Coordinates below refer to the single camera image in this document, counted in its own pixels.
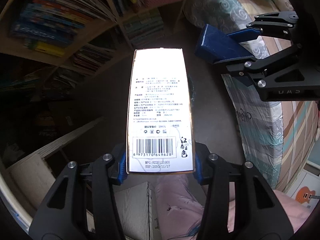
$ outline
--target bookshelf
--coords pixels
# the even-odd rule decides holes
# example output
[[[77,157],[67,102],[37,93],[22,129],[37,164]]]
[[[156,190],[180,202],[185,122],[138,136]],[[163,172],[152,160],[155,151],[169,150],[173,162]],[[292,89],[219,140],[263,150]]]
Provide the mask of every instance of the bookshelf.
[[[99,75],[104,70],[110,68],[113,64],[119,62],[123,58],[127,57],[133,53],[133,47],[129,41],[128,35],[124,29],[124,23],[131,18],[143,14],[149,10],[152,10],[156,7],[140,7],[138,12],[132,10],[127,11],[123,16],[119,16],[116,6],[113,0],[101,0],[104,3],[108,3],[110,10],[114,14],[116,21],[100,20],[95,19],[86,24],[84,29],[81,29],[77,36],[75,36],[74,41],[65,49],[65,54],[63,57],[56,57],[42,52],[37,52],[23,47],[23,39],[9,37],[10,24],[12,24],[12,19],[19,15],[21,10],[22,0],[8,0],[5,4],[3,10],[0,13],[0,53],[10,54],[17,57],[27,58],[31,60],[40,61],[46,64],[50,64],[57,67],[66,68],[69,70],[74,70],[79,73],[88,75],[86,80],[93,78]],[[170,35],[174,32],[177,32],[181,28],[180,18],[182,15],[183,6],[186,0],[178,0],[174,3],[168,3],[161,5],[160,14],[163,18],[165,25],[165,35]],[[79,69],[72,65],[70,57],[77,52],[81,47],[87,44],[89,41],[98,37],[105,31],[108,31],[114,27],[119,27],[124,37],[125,42],[123,44],[117,45],[117,51],[115,52],[113,58],[106,62],[99,70],[96,72]],[[48,76],[44,77],[43,80],[48,80],[48,78],[53,74],[54,71],[49,72]]]

